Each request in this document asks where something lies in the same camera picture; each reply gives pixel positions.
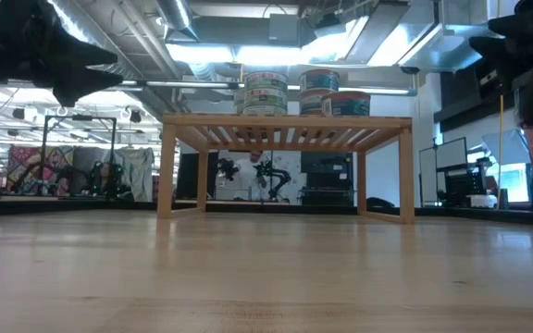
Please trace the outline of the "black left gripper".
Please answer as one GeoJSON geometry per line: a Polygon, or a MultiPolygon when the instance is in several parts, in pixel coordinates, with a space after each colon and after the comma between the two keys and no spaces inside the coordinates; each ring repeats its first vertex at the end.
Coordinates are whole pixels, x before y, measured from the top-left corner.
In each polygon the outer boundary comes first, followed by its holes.
{"type": "Polygon", "coordinates": [[[50,71],[47,60],[78,66],[110,65],[118,56],[83,42],[62,26],[48,0],[0,0],[0,83],[25,80],[52,88],[64,107],[74,107],[83,96],[119,85],[118,74],[89,68],[50,71]]]}

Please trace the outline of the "wooden slatted shelf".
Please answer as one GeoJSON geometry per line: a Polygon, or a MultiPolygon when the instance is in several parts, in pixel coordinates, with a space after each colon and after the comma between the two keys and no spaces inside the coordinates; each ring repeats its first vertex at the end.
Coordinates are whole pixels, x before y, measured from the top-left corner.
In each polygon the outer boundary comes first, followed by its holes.
{"type": "Polygon", "coordinates": [[[163,117],[157,217],[170,219],[178,141],[199,154],[195,213],[206,209],[208,153],[212,150],[346,152],[357,154],[357,213],[377,220],[415,222],[412,119],[409,117],[233,114],[172,114],[163,117]],[[366,208],[366,157],[392,142],[399,144],[400,214],[366,208]]]}

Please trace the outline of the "colourful cloth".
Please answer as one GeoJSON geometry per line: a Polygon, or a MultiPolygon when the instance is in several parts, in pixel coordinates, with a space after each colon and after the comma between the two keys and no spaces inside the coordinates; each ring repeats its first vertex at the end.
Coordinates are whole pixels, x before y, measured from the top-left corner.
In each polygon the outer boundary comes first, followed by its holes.
{"type": "Polygon", "coordinates": [[[8,151],[6,190],[22,195],[67,196],[73,176],[72,146],[12,145],[8,151]]]}

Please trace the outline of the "white shade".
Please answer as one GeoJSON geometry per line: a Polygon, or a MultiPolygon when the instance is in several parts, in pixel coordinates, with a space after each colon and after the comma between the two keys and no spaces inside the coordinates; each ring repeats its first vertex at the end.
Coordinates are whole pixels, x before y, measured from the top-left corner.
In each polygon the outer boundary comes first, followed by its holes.
{"type": "Polygon", "coordinates": [[[500,164],[531,163],[526,136],[521,129],[510,129],[502,135],[498,132],[486,134],[482,142],[500,164]]]}

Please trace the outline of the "grey cloth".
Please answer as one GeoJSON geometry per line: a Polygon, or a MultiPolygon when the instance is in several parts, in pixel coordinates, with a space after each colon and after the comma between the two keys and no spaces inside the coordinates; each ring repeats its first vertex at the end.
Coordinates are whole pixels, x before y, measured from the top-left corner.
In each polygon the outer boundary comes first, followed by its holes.
{"type": "MultiPolygon", "coordinates": [[[[79,146],[74,148],[73,166],[78,170],[89,173],[96,162],[109,161],[110,151],[107,149],[79,146]]],[[[130,186],[136,202],[153,200],[154,162],[155,155],[151,148],[120,148],[114,152],[114,163],[123,169],[121,182],[130,186]]]]}

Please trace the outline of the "window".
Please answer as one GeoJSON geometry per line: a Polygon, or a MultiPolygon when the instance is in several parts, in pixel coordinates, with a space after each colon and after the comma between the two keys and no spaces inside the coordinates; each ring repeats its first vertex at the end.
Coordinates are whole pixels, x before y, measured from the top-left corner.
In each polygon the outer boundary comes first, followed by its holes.
{"type": "Polygon", "coordinates": [[[510,203],[524,203],[530,199],[529,184],[532,166],[530,164],[508,164],[501,169],[501,185],[508,193],[510,203]]]}

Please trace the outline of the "black crate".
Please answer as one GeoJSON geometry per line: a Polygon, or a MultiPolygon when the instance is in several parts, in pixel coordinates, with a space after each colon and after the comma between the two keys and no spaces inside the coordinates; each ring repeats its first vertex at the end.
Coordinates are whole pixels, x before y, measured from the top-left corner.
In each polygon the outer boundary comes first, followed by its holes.
{"type": "Polygon", "coordinates": [[[481,172],[448,172],[445,175],[445,203],[450,207],[471,207],[474,195],[486,195],[487,188],[481,172]]]}

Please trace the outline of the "white board panel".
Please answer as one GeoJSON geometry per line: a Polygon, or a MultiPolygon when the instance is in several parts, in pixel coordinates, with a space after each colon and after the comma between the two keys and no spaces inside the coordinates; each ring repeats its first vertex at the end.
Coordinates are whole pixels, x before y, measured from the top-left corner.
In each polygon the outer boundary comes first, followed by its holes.
{"type": "Polygon", "coordinates": [[[429,147],[419,152],[419,174],[421,204],[423,206],[437,201],[437,160],[436,149],[429,147]]]}

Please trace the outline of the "black cabinet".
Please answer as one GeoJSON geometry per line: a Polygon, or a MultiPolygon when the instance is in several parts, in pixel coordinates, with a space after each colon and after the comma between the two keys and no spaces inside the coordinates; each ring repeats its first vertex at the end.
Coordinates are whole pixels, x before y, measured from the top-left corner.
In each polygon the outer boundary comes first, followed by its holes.
{"type": "Polygon", "coordinates": [[[301,205],[353,206],[353,159],[350,153],[301,152],[306,183],[301,205]]]}

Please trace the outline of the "patterned white panel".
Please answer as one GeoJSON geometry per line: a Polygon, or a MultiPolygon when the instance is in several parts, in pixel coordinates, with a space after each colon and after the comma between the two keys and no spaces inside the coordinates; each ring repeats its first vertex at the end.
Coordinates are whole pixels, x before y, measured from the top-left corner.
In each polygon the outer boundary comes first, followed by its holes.
{"type": "Polygon", "coordinates": [[[291,180],[278,191],[278,199],[287,199],[290,205],[300,205],[300,190],[306,185],[306,175],[301,172],[301,153],[293,151],[264,151],[262,159],[272,162],[275,169],[286,171],[291,180]]]}

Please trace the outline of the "black frame stand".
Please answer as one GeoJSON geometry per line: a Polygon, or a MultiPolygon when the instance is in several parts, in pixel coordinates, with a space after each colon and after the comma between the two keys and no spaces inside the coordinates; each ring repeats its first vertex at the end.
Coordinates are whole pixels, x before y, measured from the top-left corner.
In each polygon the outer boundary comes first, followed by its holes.
{"type": "Polygon", "coordinates": [[[52,130],[48,126],[48,122],[51,119],[58,119],[58,120],[65,120],[65,119],[71,119],[73,121],[94,121],[94,120],[102,120],[102,121],[109,121],[112,124],[112,130],[111,130],[111,143],[110,143],[110,154],[109,154],[109,164],[111,165],[109,168],[109,176],[110,178],[114,177],[114,171],[112,165],[115,162],[115,141],[116,141],[116,134],[117,134],[117,119],[115,117],[97,117],[97,116],[86,116],[86,115],[73,115],[73,116],[58,116],[58,115],[47,115],[44,116],[44,124],[43,124],[43,137],[42,137],[42,148],[41,148],[41,168],[40,168],[40,174],[39,174],[39,185],[37,193],[39,196],[43,195],[43,186],[44,186],[44,170],[45,170],[45,150],[46,150],[46,144],[47,144],[47,135],[52,130]]]}

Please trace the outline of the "large spiral ventilation duct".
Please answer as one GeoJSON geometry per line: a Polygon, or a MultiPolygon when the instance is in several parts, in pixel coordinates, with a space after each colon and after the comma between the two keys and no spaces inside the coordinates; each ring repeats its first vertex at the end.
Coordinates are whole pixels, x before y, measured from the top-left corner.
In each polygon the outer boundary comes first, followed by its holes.
{"type": "Polygon", "coordinates": [[[73,0],[95,44],[118,56],[104,69],[125,80],[181,80],[161,33],[145,16],[149,0],[73,0]]]}

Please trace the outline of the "white ceiling duct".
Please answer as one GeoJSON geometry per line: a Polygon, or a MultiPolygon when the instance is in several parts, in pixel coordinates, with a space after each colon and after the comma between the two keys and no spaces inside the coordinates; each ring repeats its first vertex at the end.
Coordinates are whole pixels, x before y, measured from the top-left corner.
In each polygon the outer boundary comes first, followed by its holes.
{"type": "Polygon", "coordinates": [[[399,0],[402,17],[367,64],[454,72],[480,59],[468,45],[475,36],[493,37],[488,21],[514,13],[519,0],[399,0]]]}

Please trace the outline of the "narrow spiral ventilation duct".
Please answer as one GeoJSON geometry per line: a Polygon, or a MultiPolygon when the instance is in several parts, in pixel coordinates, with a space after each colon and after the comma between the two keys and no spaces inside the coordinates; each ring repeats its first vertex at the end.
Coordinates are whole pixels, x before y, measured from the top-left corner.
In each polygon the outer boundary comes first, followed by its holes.
{"type": "Polygon", "coordinates": [[[192,10],[186,0],[155,0],[160,17],[175,31],[198,42],[192,27],[192,10]]]}

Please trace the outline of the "grey rectangular duct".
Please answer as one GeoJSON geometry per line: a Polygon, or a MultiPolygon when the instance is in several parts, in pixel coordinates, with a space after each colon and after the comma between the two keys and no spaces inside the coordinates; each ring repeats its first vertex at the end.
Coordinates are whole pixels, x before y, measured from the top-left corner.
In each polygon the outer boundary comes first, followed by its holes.
{"type": "Polygon", "coordinates": [[[300,45],[300,23],[294,15],[271,14],[268,18],[199,17],[192,27],[200,43],[292,46],[300,45]]]}

